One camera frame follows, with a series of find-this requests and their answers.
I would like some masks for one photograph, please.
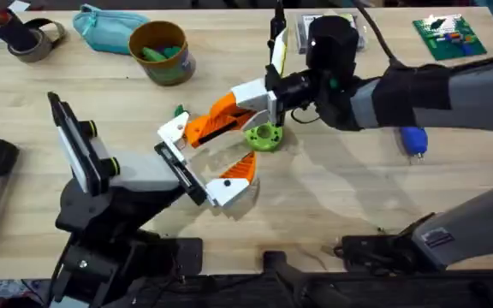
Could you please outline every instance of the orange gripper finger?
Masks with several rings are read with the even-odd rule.
[[[256,153],[251,151],[238,163],[220,175],[221,179],[247,179],[252,184],[256,172]]]
[[[198,147],[222,133],[241,128],[254,114],[237,107],[235,95],[230,92],[216,101],[209,115],[189,122],[184,134],[192,147]]]

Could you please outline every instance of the brown cup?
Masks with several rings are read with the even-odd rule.
[[[142,48],[161,50],[179,46],[180,52],[160,61],[147,61]],[[180,27],[168,21],[150,21],[134,30],[128,41],[128,49],[151,80],[161,86],[178,85],[188,80],[195,71],[195,59],[187,49],[186,35]]]

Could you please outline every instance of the blue pouch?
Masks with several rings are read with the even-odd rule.
[[[134,29],[150,21],[142,15],[102,10],[83,4],[74,16],[74,28],[96,51],[130,55],[128,38]]]

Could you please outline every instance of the wooden table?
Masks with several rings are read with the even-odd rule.
[[[289,10],[290,25],[299,12],[324,9]],[[487,9],[369,12],[405,64],[433,61],[412,26],[413,20],[431,14],[463,14],[488,49],[485,56],[493,56],[493,18]],[[68,41],[42,62],[19,62],[0,44],[0,138],[21,148],[0,211],[0,278],[50,276],[68,237],[55,228],[60,192],[71,174],[57,143],[48,91],[68,101],[80,119],[95,120],[109,147],[151,152],[157,128],[178,104],[194,114],[206,113],[231,86],[264,74],[270,10],[140,13],[185,29],[198,60],[186,84],[156,86],[133,58],[91,50],[71,27],[75,12],[21,15],[23,20],[47,17],[69,30]],[[286,73],[305,67],[291,30]],[[356,74],[362,77],[379,75],[387,67],[370,29],[367,35],[368,48],[357,57]],[[431,145],[425,161],[411,165],[392,129],[346,133],[320,121],[287,121],[285,129],[282,149],[258,156],[258,189],[253,187],[231,210],[198,207],[185,196],[145,228],[202,238],[206,274],[258,271],[259,258],[269,249],[284,250],[290,263],[303,270],[342,270],[342,262],[327,248],[343,235],[375,234],[377,227],[399,231],[428,212],[449,209],[493,187],[493,133],[428,129]],[[247,151],[238,133],[209,146],[187,151],[205,175],[217,174]],[[455,268],[493,268],[493,256]]]

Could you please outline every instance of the circuit board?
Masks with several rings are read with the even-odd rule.
[[[475,32],[459,14],[430,16],[413,24],[435,60],[486,53]]]

